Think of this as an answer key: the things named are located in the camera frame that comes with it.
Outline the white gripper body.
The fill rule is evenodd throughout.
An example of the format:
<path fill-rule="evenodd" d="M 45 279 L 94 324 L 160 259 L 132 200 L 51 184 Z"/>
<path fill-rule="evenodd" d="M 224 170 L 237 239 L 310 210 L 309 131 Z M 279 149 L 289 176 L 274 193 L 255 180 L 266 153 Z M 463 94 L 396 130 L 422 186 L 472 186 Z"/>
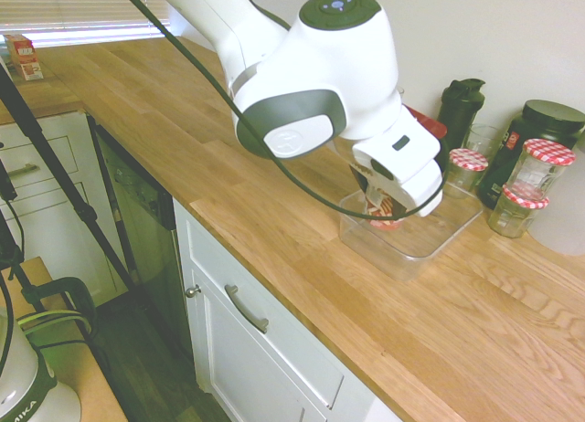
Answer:
<path fill-rule="evenodd" d="M 441 202 L 442 175 L 436 161 L 431 160 L 419 172 L 403 182 L 400 182 L 396 175 L 390 179 L 389 171 L 377 161 L 373 160 L 372 166 L 380 188 L 408 211 L 428 202 L 418 212 L 419 216 L 426 216 Z"/>

